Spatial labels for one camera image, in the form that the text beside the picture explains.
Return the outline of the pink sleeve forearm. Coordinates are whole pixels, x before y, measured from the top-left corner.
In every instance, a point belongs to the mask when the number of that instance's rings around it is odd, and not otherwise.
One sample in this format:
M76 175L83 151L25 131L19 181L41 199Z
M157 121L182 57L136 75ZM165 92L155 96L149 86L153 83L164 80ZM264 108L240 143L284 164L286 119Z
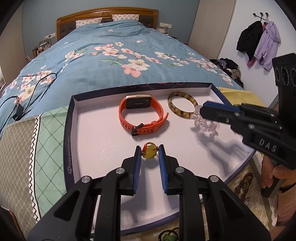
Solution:
M278 213L276 226L270 232L271 240L275 240L287 226L295 213L295 185L278 194Z

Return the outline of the right hand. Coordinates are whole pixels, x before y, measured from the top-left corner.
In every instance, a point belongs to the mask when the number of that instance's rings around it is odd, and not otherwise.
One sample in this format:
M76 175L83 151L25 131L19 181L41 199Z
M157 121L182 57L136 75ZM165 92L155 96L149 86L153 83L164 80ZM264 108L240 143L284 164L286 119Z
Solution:
M261 185L263 188L271 187L275 178L283 179L281 187L288 187L295 184L295 170L283 165L274 166L271 158L263 156L261 163Z

